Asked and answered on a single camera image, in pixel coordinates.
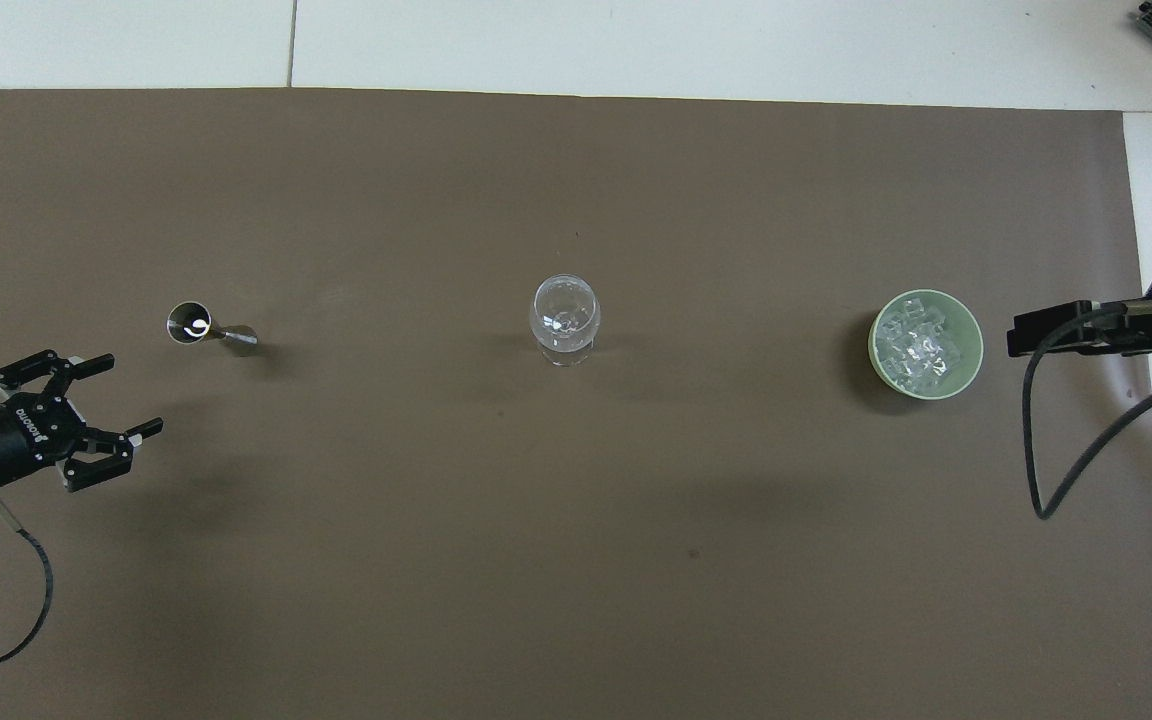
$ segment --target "metal jigger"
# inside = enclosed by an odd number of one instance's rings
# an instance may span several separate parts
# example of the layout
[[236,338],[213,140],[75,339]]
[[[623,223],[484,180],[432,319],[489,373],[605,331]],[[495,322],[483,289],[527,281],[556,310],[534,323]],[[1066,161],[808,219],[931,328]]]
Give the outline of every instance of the metal jigger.
[[223,341],[238,354],[255,350],[256,331],[247,325],[227,325],[219,328],[211,319],[211,312],[200,302],[182,302],[168,314],[168,334],[180,344],[194,344],[205,340]]

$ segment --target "black cable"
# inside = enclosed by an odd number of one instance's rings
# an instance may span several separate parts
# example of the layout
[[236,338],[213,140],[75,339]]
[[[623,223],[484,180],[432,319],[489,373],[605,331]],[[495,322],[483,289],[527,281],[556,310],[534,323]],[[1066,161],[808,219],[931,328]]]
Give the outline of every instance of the black cable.
[[29,530],[25,530],[24,528],[18,529],[17,535],[26,539],[29,544],[32,544],[33,548],[38,552],[38,560],[41,560],[41,574],[44,574],[44,577],[46,578],[47,589],[46,593],[41,598],[41,611],[38,612],[38,619],[33,621],[33,628],[29,630],[29,635],[26,635],[26,637],[24,637],[17,646],[13,647],[10,652],[6,652],[5,655],[0,655],[0,662],[12,660],[20,651],[26,647],[26,644],[33,641],[38,630],[41,629],[41,621],[47,619],[47,612],[51,611],[51,591],[52,585],[54,585],[51,577],[51,561],[47,560],[47,552],[41,550],[41,544],[33,539],[33,537],[29,533]]
[[1069,333],[1075,332],[1077,328],[1083,327],[1084,324],[1091,323],[1092,320],[1100,318],[1111,318],[1111,316],[1126,314],[1126,306],[1117,304],[1106,304],[1101,309],[1092,310],[1091,313],[1079,314],[1078,318],[1074,318],[1068,323],[1062,323],[1058,325],[1055,329],[1047,333],[1047,336],[1043,339],[1041,342],[1034,348],[1034,354],[1029,359],[1029,365],[1025,367],[1025,379],[1021,385],[1020,389],[1020,424],[1021,433],[1024,437],[1025,445],[1025,473],[1029,479],[1029,500],[1033,503],[1034,514],[1038,515],[1038,520],[1051,518],[1052,514],[1055,514],[1056,508],[1060,507],[1064,497],[1068,495],[1070,487],[1074,487],[1075,480],[1078,480],[1079,475],[1083,475],[1083,470],[1087,469],[1087,465],[1092,464],[1092,460],[1096,458],[1098,454],[1105,448],[1106,445],[1111,442],[1123,429],[1132,424],[1132,420],[1139,418],[1140,415],[1147,414],[1152,409],[1152,395],[1149,395],[1132,409],[1126,411],[1126,414],[1120,415],[1119,418],[1106,427],[1100,435],[1092,441],[1092,445],[1087,446],[1087,449],[1078,456],[1078,460],[1074,462],[1070,467],[1068,473],[1064,473],[1064,478],[1061,480],[1060,486],[1056,487],[1056,492],[1052,493],[1051,500],[1046,506],[1043,506],[1041,493],[1038,490],[1038,478],[1034,470],[1034,438],[1033,438],[1033,418],[1032,418],[1032,396],[1033,384],[1034,384],[1034,372],[1038,369],[1038,361],[1043,358],[1043,355],[1051,347],[1060,342],[1062,338],[1068,336]]

